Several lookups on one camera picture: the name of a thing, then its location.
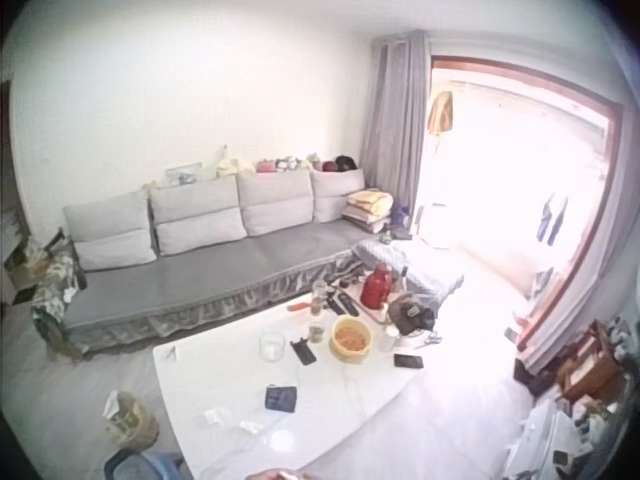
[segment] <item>door frame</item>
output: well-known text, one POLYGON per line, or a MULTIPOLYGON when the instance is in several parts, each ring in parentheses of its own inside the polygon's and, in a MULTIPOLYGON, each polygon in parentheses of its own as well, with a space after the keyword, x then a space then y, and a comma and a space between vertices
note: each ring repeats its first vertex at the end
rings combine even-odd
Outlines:
POLYGON ((613 184, 613 177, 618 159, 618 150, 620 148, 623 107, 622 105, 612 102, 595 92, 568 82, 562 78, 512 63, 484 60, 473 57, 434 55, 431 57, 431 68, 464 70, 517 80, 527 85, 536 88, 543 88, 562 95, 576 103, 591 108, 609 120, 609 129, 607 131, 604 152, 604 161, 608 165, 608 168, 600 204, 591 215, 591 218, 585 227, 585 233, 582 235, 582 239, 578 245, 576 254, 573 257, 573 261, 569 264, 566 271, 563 272, 563 279, 551 287, 552 289, 546 296, 546 299, 542 302, 542 305, 537 309, 534 315, 528 319, 526 326, 519 335, 516 345, 519 351, 523 351, 527 347, 527 343, 531 337, 533 337, 547 318, 549 318, 549 315, 558 305, 558 302, 569 288, 569 285, 575 278, 578 270, 580 270, 587 252, 591 248, 595 234, 598 231, 602 215, 604 214, 604 210, 607 206, 611 186, 613 184))

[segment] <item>mobile phone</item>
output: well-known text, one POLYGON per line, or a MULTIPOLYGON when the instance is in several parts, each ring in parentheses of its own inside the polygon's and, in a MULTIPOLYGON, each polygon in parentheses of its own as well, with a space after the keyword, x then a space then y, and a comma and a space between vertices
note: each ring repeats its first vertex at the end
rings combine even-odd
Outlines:
POLYGON ((267 410, 293 413, 296 411, 298 389, 296 387, 267 387, 264 407, 267 410))
POLYGON ((402 355, 396 353, 393 355, 393 364, 401 368, 424 368, 422 357, 417 355, 402 355))

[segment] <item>bowl of food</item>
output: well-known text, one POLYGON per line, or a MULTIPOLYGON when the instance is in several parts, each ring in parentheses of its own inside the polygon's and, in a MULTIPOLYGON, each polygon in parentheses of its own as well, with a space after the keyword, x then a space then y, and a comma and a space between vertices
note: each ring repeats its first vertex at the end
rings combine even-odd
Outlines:
POLYGON ((371 348, 371 330, 357 318, 343 315, 331 329, 331 348, 343 360, 361 360, 371 348))

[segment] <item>white wall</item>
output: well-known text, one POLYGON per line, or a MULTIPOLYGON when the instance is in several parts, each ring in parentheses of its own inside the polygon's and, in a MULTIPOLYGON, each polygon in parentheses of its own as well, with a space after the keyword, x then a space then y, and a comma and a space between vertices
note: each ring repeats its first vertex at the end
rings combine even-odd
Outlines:
POLYGON ((32 232, 223 144, 252 162, 357 157, 369 60, 364 38, 220 2, 33 0, 3 53, 32 232))

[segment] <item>yellow garment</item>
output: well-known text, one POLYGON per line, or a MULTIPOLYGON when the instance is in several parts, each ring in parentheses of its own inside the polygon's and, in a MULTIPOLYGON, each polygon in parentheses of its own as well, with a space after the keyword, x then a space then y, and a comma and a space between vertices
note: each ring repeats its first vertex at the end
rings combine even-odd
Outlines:
POLYGON ((362 190, 349 195, 347 202, 372 215, 380 216, 391 211, 393 197, 380 190, 362 190))
POLYGON ((440 92, 431 105, 427 129, 431 135, 440 135, 453 128, 453 94, 440 92))

